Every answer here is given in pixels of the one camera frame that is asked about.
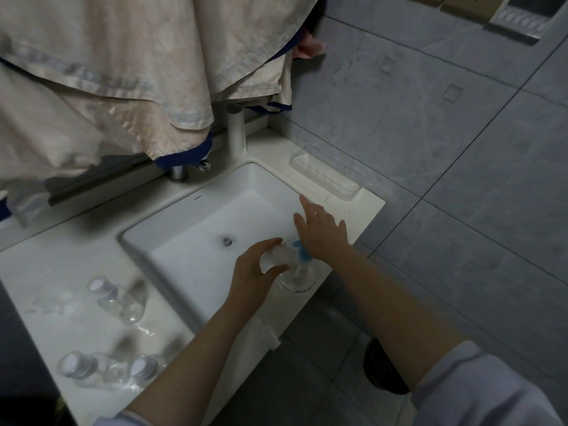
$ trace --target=sleeve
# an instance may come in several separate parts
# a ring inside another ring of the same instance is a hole
[[[471,341],[430,369],[412,395],[414,426],[561,426],[534,384]]]
[[[152,426],[152,424],[138,414],[122,411],[112,419],[99,417],[93,426]]]

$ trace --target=white sink basin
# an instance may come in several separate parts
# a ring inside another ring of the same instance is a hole
[[[298,193],[250,163],[139,222],[118,240],[196,333],[227,297],[237,257],[263,239],[297,239],[293,214],[301,211]]]

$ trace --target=countertop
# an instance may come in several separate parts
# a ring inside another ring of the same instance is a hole
[[[248,152],[242,158],[230,157],[227,148],[216,151],[209,157],[211,172],[191,172],[187,183],[158,178],[0,253],[0,279],[79,426],[91,425],[98,416],[115,415],[140,389],[78,388],[55,373],[65,353],[100,351],[124,360],[138,353],[174,356],[194,336],[119,246],[118,233],[250,162],[322,204],[336,220],[344,219],[350,243],[385,204],[364,188],[352,201],[340,200],[294,171],[288,161],[295,145],[270,129],[248,137],[247,144]],[[204,424],[270,349],[262,324],[280,336],[330,273],[327,265],[320,265],[322,276],[306,293],[296,295],[273,286],[258,319],[251,320],[233,346]],[[145,292],[146,313],[137,326],[123,326],[97,305],[86,290],[87,281],[95,275]]]

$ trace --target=plastic bottle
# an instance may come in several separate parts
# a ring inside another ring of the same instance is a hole
[[[139,354],[130,364],[130,376],[140,387],[146,387],[166,366],[166,360],[159,354]]]
[[[99,296],[96,302],[110,315],[119,319],[122,324],[136,324],[144,315],[144,306],[119,284],[113,284],[100,275],[92,278],[87,284],[91,293]]]
[[[128,364],[103,353],[67,353],[57,364],[57,373],[72,378],[77,387],[111,389],[128,381]]]
[[[290,267],[280,274],[278,283],[292,293],[309,291],[319,276],[313,258],[299,240],[276,245],[266,252],[265,260],[271,267],[276,264],[287,264]]]

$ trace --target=clear plastic soap dish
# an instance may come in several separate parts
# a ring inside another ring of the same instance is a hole
[[[341,200],[351,201],[361,186],[300,147],[290,153],[290,167]]]

